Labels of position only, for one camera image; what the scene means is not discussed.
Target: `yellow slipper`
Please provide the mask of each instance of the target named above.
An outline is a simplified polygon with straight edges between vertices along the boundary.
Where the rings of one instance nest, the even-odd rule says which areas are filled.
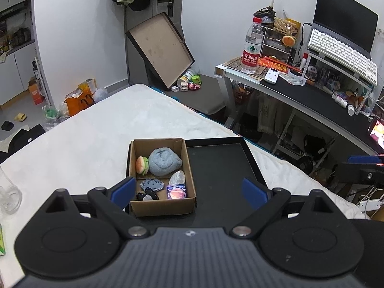
[[[15,121],[24,121],[26,119],[26,114],[22,114],[21,112],[19,112],[19,114],[15,117]]]

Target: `white power strip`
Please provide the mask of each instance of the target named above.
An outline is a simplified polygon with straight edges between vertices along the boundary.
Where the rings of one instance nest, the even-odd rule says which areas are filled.
[[[361,212],[373,211],[379,209],[382,204],[380,199],[364,200],[359,204],[359,209]]]

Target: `door lock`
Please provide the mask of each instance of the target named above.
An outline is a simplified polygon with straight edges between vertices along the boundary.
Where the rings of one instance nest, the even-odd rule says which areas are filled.
[[[158,0],[158,3],[168,3],[167,8],[168,8],[168,16],[173,17],[173,4],[174,0]]]

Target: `green package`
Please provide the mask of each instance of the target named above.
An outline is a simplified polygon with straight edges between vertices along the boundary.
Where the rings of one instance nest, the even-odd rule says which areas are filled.
[[[4,247],[4,240],[3,240],[3,231],[1,230],[1,224],[0,224],[0,256],[5,255],[5,247]]]

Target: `remote control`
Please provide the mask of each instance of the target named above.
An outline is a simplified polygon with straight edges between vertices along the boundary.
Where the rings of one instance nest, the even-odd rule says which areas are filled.
[[[279,76],[279,71],[276,69],[270,68],[266,73],[264,80],[269,83],[276,84],[278,76]]]

